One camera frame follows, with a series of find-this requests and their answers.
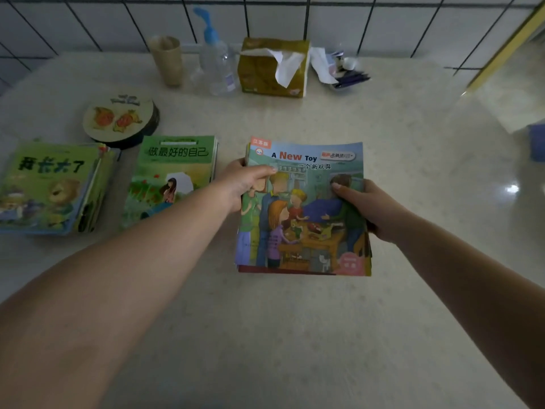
tissue box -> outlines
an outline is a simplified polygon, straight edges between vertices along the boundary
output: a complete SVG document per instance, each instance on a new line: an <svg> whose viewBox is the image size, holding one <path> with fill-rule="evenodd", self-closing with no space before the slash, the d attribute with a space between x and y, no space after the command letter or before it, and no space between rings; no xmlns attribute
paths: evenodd
<svg viewBox="0 0 545 409"><path fill-rule="evenodd" d="M308 40L246 37L238 65L242 91L304 97L309 71L309 49Z"/></svg>

plastic bottle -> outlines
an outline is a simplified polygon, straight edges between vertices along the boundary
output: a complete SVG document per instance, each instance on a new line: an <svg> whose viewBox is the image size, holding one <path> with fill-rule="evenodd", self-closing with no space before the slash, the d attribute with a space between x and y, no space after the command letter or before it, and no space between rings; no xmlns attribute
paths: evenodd
<svg viewBox="0 0 545 409"><path fill-rule="evenodd" d="M196 15L206 23L204 29L205 45L201 49L199 61L212 95L218 96L230 93L239 86L236 74L236 61L233 50L220 40L216 30L210 24L210 14L207 10L195 7Z"/></svg>

yellow door frame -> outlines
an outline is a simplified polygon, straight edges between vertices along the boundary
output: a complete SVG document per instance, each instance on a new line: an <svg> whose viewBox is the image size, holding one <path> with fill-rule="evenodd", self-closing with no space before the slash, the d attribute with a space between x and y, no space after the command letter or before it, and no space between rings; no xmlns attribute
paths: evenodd
<svg viewBox="0 0 545 409"><path fill-rule="evenodd" d="M469 83L467 90L474 91L479 88L497 69L502 67L515 50L528 40L540 26L545 22L545 3L536 7L534 12L524 23L513 33L511 38L505 42L503 47L488 61L486 66Z"/></svg>

blue spray nozzle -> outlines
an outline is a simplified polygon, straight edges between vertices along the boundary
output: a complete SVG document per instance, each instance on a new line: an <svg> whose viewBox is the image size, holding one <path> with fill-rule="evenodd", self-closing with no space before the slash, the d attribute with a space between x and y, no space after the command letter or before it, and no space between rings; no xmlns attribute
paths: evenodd
<svg viewBox="0 0 545 409"><path fill-rule="evenodd" d="M217 43L220 38L210 23L210 13L208 13L208 11L205 9L201 9L200 7L194 7L193 11L196 15L202 18L206 24L206 28L204 29L204 41L206 44L213 45Z"/></svg>

paper cup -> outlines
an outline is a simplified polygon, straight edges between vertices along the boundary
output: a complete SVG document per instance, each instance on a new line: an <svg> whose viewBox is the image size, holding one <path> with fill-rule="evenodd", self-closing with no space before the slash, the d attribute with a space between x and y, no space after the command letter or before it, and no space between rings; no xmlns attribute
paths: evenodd
<svg viewBox="0 0 545 409"><path fill-rule="evenodd" d="M155 36L148 39L148 47L165 84L180 86L183 73L180 41L175 37Z"/></svg>

